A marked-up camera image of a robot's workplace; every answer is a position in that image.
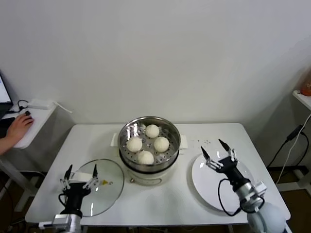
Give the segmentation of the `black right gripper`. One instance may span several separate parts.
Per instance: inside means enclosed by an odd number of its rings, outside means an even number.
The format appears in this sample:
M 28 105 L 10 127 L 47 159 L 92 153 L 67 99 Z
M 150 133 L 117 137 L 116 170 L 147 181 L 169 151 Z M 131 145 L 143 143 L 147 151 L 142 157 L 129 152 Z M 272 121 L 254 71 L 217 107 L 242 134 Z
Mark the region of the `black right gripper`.
M 229 157 L 217 161 L 211 159 L 207 151 L 201 146 L 203 156 L 206 160 L 206 165 L 215 170 L 217 173 L 224 174 L 228 179 L 232 187 L 242 187 L 244 184 L 249 183 L 250 180 L 244 177 L 237 169 L 237 156 L 234 149 L 232 149 L 227 143 L 218 139 L 222 147 L 228 153 Z

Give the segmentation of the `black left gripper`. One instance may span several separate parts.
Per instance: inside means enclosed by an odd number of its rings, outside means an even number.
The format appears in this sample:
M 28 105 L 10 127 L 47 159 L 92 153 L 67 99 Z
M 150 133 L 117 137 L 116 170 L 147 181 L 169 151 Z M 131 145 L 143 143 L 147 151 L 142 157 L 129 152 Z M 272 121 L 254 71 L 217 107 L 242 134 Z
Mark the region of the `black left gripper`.
M 60 214 L 65 215 L 82 215 L 81 206 L 83 198 L 91 193 L 91 189 L 95 187 L 98 182 L 98 171 L 97 165 L 95 164 L 92 177 L 89 181 L 82 183 L 71 183 L 69 184 L 69 179 L 71 175 L 72 165 L 69 166 L 65 175 L 60 179 L 62 185 L 63 193 L 60 196 L 65 196 L 66 202 L 60 200 L 60 203 L 64 206 L 64 210 Z

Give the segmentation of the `person's hand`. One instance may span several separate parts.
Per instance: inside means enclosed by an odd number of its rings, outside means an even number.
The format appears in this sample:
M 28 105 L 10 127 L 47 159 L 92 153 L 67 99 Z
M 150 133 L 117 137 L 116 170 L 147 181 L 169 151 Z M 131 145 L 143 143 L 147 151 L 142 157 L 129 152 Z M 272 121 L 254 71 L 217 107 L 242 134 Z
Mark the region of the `person's hand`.
M 19 115 L 8 128 L 5 138 L 14 146 L 24 137 L 33 122 L 31 115 Z

